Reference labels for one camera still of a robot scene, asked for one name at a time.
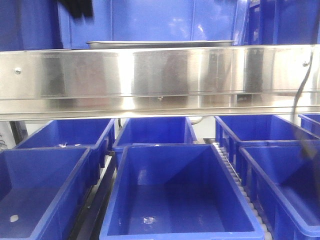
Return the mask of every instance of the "stainless steel tray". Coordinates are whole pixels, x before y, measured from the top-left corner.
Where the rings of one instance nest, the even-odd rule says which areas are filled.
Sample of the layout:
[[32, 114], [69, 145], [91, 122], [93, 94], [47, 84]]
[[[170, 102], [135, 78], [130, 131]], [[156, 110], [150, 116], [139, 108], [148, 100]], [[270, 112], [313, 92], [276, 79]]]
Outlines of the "stainless steel tray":
[[233, 41], [88, 41], [90, 49], [155, 49], [228, 47]]

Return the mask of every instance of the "stainless steel shelf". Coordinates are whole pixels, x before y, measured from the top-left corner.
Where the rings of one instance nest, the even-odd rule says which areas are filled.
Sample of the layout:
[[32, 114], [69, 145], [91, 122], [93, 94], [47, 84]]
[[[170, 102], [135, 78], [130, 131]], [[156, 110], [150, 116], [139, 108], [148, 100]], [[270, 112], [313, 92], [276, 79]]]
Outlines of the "stainless steel shelf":
[[320, 112], [320, 45], [0, 52], [0, 119]]

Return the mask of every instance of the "white spot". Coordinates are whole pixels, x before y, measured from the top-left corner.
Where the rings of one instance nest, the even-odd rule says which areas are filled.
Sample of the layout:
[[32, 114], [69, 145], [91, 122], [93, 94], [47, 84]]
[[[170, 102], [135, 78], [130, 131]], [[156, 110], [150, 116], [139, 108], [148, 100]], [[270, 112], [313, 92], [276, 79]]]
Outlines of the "white spot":
[[67, 142], [65, 144], [59, 144], [59, 147], [65, 148], [67, 146], [67, 144], [68, 144]]
[[19, 220], [19, 216], [18, 215], [12, 215], [10, 217], [10, 223], [14, 223], [14, 222], [16, 222], [18, 220]]
[[144, 224], [152, 224], [155, 221], [154, 217], [144, 217], [143, 218], [143, 223]]

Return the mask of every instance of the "black object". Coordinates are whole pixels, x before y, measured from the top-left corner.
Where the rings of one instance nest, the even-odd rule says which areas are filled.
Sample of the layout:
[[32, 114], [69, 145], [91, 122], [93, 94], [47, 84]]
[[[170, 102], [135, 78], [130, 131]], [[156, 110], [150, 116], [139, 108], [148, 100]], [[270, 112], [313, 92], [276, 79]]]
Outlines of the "black object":
[[58, 0], [74, 19], [93, 16], [92, 0]]
[[10, 121], [15, 144], [19, 144], [28, 137], [26, 123], [24, 121]]

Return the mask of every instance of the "blue storage bin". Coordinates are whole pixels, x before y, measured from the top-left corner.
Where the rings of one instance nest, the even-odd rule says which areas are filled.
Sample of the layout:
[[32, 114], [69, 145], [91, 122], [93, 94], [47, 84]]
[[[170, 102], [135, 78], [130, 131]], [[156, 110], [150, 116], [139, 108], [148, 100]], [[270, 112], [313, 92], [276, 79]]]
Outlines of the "blue storage bin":
[[249, 0], [93, 0], [93, 19], [59, 6], [64, 48], [88, 41], [233, 40], [243, 44]]
[[[317, 152], [320, 146], [314, 146]], [[319, 153], [300, 146], [244, 147], [242, 185], [274, 240], [320, 239]]]
[[16, 149], [32, 148], [91, 148], [91, 178], [96, 184], [105, 156], [115, 139], [114, 119], [72, 119], [50, 121], [19, 143]]
[[57, 1], [1, 0], [0, 51], [61, 48]]
[[117, 167], [126, 146], [154, 144], [192, 144], [197, 141], [188, 117], [130, 118], [124, 123], [112, 150]]
[[317, 44], [320, 1], [260, 0], [249, 9], [248, 42], [259, 44]]
[[100, 240], [263, 240], [211, 145], [127, 147]]
[[296, 134], [304, 140], [319, 138], [276, 115], [216, 116], [215, 135], [230, 163], [240, 172], [239, 147], [297, 145]]
[[0, 152], [0, 239], [67, 240], [89, 190], [90, 151]]
[[301, 127], [320, 136], [320, 114], [300, 114]]

